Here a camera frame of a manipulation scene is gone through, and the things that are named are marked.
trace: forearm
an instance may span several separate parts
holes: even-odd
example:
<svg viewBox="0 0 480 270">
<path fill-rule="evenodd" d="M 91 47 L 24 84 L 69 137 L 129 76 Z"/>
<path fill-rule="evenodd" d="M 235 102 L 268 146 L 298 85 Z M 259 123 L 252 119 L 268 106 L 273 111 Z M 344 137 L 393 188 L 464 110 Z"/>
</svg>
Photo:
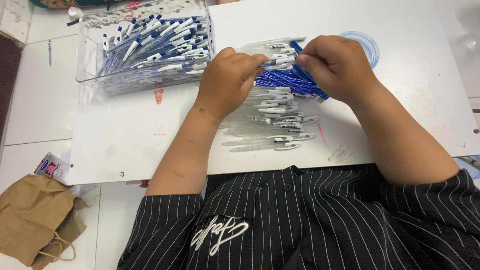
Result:
<svg viewBox="0 0 480 270">
<path fill-rule="evenodd" d="M 210 148 L 219 125 L 218 120 L 202 113 L 194 105 L 163 156 L 145 195 L 200 193 L 205 184 Z"/>
<path fill-rule="evenodd" d="M 459 171 L 445 149 L 383 85 L 368 104 L 352 104 L 370 143 L 373 158 L 393 184 L 430 184 Z"/>
</svg>

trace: black striped shirt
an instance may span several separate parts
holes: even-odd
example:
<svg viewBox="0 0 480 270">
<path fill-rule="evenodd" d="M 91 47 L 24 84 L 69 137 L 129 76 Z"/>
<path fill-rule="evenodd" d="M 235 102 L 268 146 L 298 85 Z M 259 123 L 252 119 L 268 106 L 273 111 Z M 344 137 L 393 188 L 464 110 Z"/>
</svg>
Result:
<svg viewBox="0 0 480 270">
<path fill-rule="evenodd" d="M 209 176 L 143 198 L 118 269 L 480 269 L 480 193 L 465 170 L 391 185 L 375 165 Z"/>
</svg>

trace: small pink figurine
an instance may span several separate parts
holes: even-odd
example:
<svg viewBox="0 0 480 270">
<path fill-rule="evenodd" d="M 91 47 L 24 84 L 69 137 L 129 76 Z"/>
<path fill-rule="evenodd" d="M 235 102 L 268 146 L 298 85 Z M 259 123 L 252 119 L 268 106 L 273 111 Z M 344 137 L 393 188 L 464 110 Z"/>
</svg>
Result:
<svg viewBox="0 0 480 270">
<path fill-rule="evenodd" d="M 162 93 L 163 93 L 163 89 L 160 89 L 158 91 L 155 91 L 155 96 L 156 96 L 156 104 L 159 105 L 160 103 L 162 103 Z"/>
</svg>

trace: pink line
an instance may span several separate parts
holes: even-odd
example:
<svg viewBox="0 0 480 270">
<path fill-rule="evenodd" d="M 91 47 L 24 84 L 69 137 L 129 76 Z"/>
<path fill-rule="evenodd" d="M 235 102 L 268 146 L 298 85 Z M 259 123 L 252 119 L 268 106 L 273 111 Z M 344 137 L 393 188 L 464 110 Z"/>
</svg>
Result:
<svg viewBox="0 0 480 270">
<path fill-rule="evenodd" d="M 324 139 L 325 146 L 328 147 L 327 141 L 325 140 L 324 131 L 322 130 L 322 126 L 320 126 L 320 124 L 318 124 L 318 130 L 320 130 L 320 134 L 322 134 L 322 138 Z"/>
</svg>

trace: clear plastic cup lid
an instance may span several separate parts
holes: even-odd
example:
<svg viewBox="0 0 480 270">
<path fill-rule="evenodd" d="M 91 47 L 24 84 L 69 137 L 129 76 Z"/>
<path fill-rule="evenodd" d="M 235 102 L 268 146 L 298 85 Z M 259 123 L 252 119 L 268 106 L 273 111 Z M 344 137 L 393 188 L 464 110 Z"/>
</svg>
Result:
<svg viewBox="0 0 480 270">
<path fill-rule="evenodd" d="M 380 59 L 380 49 L 378 49 L 378 45 L 373 38 L 369 37 L 367 34 L 355 31 L 344 32 L 338 36 L 358 41 L 363 47 L 372 69 L 377 66 L 378 60 Z"/>
</svg>

